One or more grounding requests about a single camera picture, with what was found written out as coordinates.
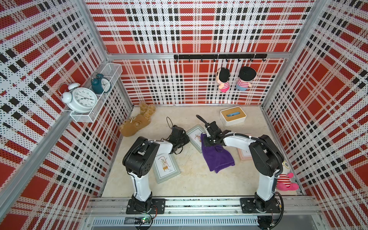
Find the purple cloth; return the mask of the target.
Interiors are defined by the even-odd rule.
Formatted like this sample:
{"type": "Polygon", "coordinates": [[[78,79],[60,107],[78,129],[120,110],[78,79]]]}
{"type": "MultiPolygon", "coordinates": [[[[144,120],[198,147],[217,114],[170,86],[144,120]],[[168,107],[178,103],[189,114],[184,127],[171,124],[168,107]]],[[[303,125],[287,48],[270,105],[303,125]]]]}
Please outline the purple cloth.
{"type": "Polygon", "coordinates": [[[201,134],[201,143],[202,143],[202,155],[209,167],[209,170],[215,173],[220,172],[221,170],[228,168],[230,166],[235,165],[235,161],[226,149],[221,145],[215,146],[205,146],[205,138],[206,134],[201,134]]]}

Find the pink picture frame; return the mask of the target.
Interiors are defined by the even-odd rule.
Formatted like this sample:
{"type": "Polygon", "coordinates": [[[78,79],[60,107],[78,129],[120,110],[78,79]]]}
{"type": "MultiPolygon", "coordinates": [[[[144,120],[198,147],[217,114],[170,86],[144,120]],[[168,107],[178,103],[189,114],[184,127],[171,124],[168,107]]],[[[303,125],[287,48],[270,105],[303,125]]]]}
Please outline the pink picture frame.
{"type": "Polygon", "coordinates": [[[244,150],[244,149],[237,149],[240,160],[241,161],[248,161],[252,160],[252,155],[250,150],[244,150]]]}

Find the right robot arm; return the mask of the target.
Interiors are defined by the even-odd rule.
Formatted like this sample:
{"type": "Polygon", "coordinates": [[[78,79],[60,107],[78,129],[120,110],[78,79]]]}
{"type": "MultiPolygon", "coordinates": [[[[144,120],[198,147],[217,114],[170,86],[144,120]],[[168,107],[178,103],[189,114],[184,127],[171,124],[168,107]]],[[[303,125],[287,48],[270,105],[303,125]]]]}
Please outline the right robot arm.
{"type": "Polygon", "coordinates": [[[206,129],[205,146],[221,145],[250,152],[255,168],[260,173],[255,192],[255,208],[265,212],[275,200],[277,179],[283,173],[283,154],[268,135],[257,138],[229,130],[221,131],[215,121],[203,122],[206,129]]]}

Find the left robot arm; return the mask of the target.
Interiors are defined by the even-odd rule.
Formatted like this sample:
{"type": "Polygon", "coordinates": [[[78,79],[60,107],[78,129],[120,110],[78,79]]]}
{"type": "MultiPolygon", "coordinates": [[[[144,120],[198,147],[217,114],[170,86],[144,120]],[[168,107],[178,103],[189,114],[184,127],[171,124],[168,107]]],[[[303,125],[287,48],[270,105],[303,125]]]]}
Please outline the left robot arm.
{"type": "Polygon", "coordinates": [[[139,210],[148,211],[152,205],[152,190],[149,186],[151,169],[158,183],[180,174],[173,154],[189,143],[189,137],[183,128],[176,125],[171,130],[167,139],[138,137],[123,159],[122,163],[132,178],[134,188],[132,205],[139,210]]]}

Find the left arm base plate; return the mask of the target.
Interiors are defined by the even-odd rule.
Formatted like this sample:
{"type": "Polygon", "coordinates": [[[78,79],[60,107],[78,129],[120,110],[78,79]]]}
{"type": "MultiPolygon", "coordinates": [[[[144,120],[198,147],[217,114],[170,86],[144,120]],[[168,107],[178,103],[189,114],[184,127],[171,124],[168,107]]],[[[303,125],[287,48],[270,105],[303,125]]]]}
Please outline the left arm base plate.
{"type": "Polygon", "coordinates": [[[149,198],[147,201],[140,201],[132,197],[128,201],[126,214],[163,214],[165,211],[166,199],[164,198],[149,198]]]}

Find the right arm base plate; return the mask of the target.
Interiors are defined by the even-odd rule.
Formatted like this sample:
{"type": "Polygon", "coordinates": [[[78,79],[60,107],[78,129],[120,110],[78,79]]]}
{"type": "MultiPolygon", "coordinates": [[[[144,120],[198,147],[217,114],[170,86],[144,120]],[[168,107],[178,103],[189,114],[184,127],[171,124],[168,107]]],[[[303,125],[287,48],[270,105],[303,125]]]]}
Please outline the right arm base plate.
{"type": "Polygon", "coordinates": [[[281,213],[278,200],[272,197],[268,201],[263,201],[261,198],[241,198],[240,205],[243,213],[281,213]]]}

